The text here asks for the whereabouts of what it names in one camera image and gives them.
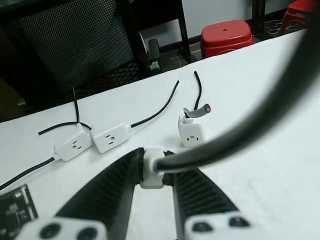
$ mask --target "black cable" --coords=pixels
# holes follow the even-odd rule
[[[75,90],[75,87],[73,87],[73,101],[74,101],[76,122],[77,122],[77,123],[80,123],[80,114],[79,114],[78,101],[77,101],[77,98],[76,98],[76,90]]]
[[[92,128],[91,128],[89,125],[87,125],[87,124],[85,124],[85,123],[83,123],[83,122],[79,122],[79,123],[80,123],[82,126],[86,127],[87,129],[92,130]],[[42,134],[45,134],[45,133],[47,133],[47,132],[50,132],[50,131],[53,130],[53,129],[57,129],[57,128],[60,128],[60,127],[63,127],[63,126],[76,125],[76,124],[78,124],[78,122],[76,122],[76,121],[68,121],[68,122],[64,122],[64,123],[59,123],[59,124],[57,124],[57,125],[48,127],[47,129],[38,132],[38,134],[39,134],[39,135],[42,135]]]
[[[20,173],[19,175],[15,176],[14,178],[12,178],[11,180],[7,181],[6,183],[0,185],[0,191],[2,189],[5,189],[6,187],[8,187],[9,185],[13,184],[14,182],[18,181],[19,179],[21,179],[22,177],[24,177],[25,175],[45,166],[48,165],[49,163],[52,163],[55,159],[53,157],[51,157],[49,160],[44,161],[38,165],[35,165],[31,168],[29,168],[28,170],[25,170],[24,172]]]
[[[197,110],[199,107],[199,102],[200,102],[200,98],[201,98],[201,94],[202,94],[202,85],[201,85],[200,77],[199,77],[197,71],[194,71],[194,75],[195,75],[195,78],[196,78],[198,85],[199,85],[199,95],[198,95],[198,98],[196,99],[194,109],[193,109],[193,110]]]
[[[251,115],[226,134],[205,145],[159,159],[155,162],[154,170],[178,173],[216,163],[250,146],[274,127],[293,108],[318,76],[319,25],[320,9],[317,8],[293,59],[274,89]]]
[[[172,90],[171,96],[169,97],[169,100],[166,102],[166,104],[165,104],[157,113],[155,113],[154,115],[152,115],[152,116],[150,116],[150,117],[148,117],[148,118],[146,118],[146,119],[144,119],[144,120],[142,120],[142,121],[138,121],[138,122],[136,122],[136,123],[134,123],[134,124],[131,124],[131,125],[130,125],[131,128],[135,128],[135,127],[137,127],[137,126],[140,126],[140,125],[142,125],[142,124],[145,124],[146,122],[150,121],[151,119],[154,119],[156,116],[158,116],[160,113],[162,113],[163,110],[165,110],[166,107],[169,105],[171,99],[173,98],[173,96],[174,96],[174,94],[175,94],[175,91],[176,91],[178,85],[179,85],[179,81],[176,82],[176,84],[175,84],[175,86],[174,86],[174,88],[173,88],[173,90]]]
[[[76,121],[68,121],[68,122],[59,123],[57,125],[48,127],[45,130],[38,132],[38,134],[42,135],[42,134],[45,134],[47,132],[50,132],[54,129],[57,129],[57,128],[60,128],[63,126],[76,125],[76,124],[81,124],[82,126],[88,128],[89,130],[92,130],[92,128],[89,125],[87,125],[83,122],[80,122],[80,114],[79,114],[79,107],[78,107],[78,101],[77,101],[77,97],[76,97],[75,87],[73,87],[73,102],[74,102],[74,108],[75,108]]]

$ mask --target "red stool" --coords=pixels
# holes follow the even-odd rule
[[[314,0],[297,0],[291,3],[286,11],[281,25],[280,35],[285,33],[286,27],[291,22],[306,24],[306,14],[312,13],[316,9]]]
[[[250,27],[243,20],[209,25],[201,34],[202,58],[228,53],[253,43]]]

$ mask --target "circuit board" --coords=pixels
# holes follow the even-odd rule
[[[27,185],[0,195],[0,239],[12,240],[24,224],[38,217]]]

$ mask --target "white electrical outlet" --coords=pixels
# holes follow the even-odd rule
[[[116,124],[104,129],[91,130],[90,133],[96,148],[101,154],[119,146],[130,137],[129,126],[124,124]]]
[[[81,124],[78,123],[74,135],[54,145],[54,152],[66,162],[90,148],[91,145],[90,136],[85,133]]]
[[[178,128],[182,144],[185,147],[191,148],[204,143],[205,137],[199,119],[180,116]]]

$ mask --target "white tabletop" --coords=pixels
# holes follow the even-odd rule
[[[186,151],[177,123],[182,109],[191,109],[198,95],[194,70],[203,85],[200,105],[208,103],[212,108],[202,118],[205,134],[208,139],[217,137],[266,96],[301,35],[296,32],[260,42],[79,100],[80,119],[93,128],[114,122],[132,124],[158,111],[180,80],[168,108],[153,121],[134,129],[123,145],[105,154],[92,147],[69,162],[53,162],[1,193],[28,184],[39,217],[52,217],[89,180],[138,147]],[[316,83],[294,111],[263,139],[227,161],[202,168],[254,223],[320,224],[319,92],[320,84]],[[1,123],[0,183],[49,159],[53,145],[75,126],[42,136],[38,131],[75,118],[74,104],[69,103]],[[137,186],[127,239],[175,237],[171,188],[142,190]]]

